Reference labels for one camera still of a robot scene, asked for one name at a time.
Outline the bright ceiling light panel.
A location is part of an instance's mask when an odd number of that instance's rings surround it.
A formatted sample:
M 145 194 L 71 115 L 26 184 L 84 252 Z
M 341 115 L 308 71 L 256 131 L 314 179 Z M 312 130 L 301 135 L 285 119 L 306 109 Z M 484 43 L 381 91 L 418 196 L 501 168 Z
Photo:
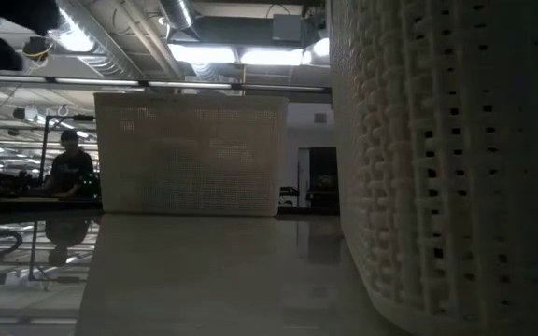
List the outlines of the bright ceiling light panel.
M 247 49 L 240 63 L 271 66 L 330 66 L 330 39 L 322 38 L 304 49 Z
M 237 61 L 231 47 L 206 47 L 169 44 L 168 48 L 177 61 L 190 64 L 235 63 Z

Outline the white perforated plastic basket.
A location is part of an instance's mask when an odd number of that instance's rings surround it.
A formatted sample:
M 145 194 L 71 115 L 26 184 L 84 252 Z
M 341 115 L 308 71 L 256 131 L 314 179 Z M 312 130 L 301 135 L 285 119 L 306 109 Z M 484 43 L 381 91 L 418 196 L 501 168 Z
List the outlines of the white perforated plastic basket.
M 538 0 L 332 0 L 341 223 L 417 336 L 538 336 Z
M 94 103 L 104 211 L 276 215 L 287 98 L 97 92 Z

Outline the long horizontal light bar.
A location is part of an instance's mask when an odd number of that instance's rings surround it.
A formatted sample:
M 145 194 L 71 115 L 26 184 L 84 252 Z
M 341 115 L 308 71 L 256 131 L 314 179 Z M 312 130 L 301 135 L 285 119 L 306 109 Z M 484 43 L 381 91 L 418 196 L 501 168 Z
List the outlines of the long horizontal light bar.
M 95 79 L 77 77 L 32 77 L 0 75 L 0 83 L 19 84 L 56 84 L 69 86 L 99 86 L 118 88 L 171 88 L 220 91 L 285 91 L 302 93 L 328 94 L 330 87 L 255 84 L 236 82 L 199 82 L 199 81 L 166 81 L 166 80 L 131 80 L 131 79 Z

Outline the black cabinet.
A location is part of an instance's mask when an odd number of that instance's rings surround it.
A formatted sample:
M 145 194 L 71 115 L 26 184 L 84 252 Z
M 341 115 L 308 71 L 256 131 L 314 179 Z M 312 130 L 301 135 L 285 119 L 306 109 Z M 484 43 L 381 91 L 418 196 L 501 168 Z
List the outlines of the black cabinet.
M 306 199 L 310 207 L 339 212 L 338 168 L 335 147 L 309 149 L 309 187 Z

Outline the grey ceiling unit box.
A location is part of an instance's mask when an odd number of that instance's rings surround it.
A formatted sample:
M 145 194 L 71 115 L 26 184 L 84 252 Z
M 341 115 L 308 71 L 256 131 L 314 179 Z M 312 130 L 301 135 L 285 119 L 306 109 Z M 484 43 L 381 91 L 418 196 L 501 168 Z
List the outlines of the grey ceiling unit box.
M 300 15 L 274 14 L 272 39 L 298 42 L 302 38 L 303 20 Z

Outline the narrow silver ventilation duct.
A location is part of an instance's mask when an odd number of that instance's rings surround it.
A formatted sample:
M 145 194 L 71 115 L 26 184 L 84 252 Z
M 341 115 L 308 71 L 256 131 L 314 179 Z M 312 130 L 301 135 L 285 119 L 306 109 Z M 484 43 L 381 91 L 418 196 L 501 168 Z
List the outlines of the narrow silver ventilation duct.
M 191 0 L 159 0 L 163 15 L 175 30 L 190 28 L 195 21 Z

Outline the wide silver ventilation duct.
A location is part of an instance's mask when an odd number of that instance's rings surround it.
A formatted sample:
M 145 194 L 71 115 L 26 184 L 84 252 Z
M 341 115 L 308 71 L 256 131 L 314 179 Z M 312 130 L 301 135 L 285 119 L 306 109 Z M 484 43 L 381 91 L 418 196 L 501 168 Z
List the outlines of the wide silver ventilation duct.
M 79 0 L 55 0 L 60 26 L 50 37 L 99 77 L 141 79 L 142 71 L 131 61 L 103 26 Z

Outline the person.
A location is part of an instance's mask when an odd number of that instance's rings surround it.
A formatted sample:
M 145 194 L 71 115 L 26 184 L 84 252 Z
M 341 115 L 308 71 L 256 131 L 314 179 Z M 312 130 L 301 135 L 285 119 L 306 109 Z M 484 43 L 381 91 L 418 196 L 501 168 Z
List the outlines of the person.
M 53 160 L 50 178 L 42 186 L 42 192 L 58 198 L 90 197 L 92 193 L 84 179 L 94 172 L 92 157 L 79 146 L 79 136 L 74 130 L 64 130 L 60 144 L 64 152 Z

